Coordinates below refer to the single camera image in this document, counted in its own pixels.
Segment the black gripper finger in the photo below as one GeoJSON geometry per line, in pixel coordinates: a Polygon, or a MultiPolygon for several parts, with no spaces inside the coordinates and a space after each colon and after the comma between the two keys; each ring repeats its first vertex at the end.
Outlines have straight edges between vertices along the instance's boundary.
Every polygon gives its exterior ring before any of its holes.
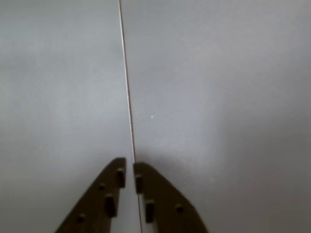
{"type": "Polygon", "coordinates": [[[77,201],[57,233],[109,233],[126,184],[126,159],[113,159],[77,201]]]}
{"type": "Polygon", "coordinates": [[[151,165],[133,164],[136,193],[143,195],[147,224],[158,233],[207,233],[208,229],[191,202],[151,165]]]}

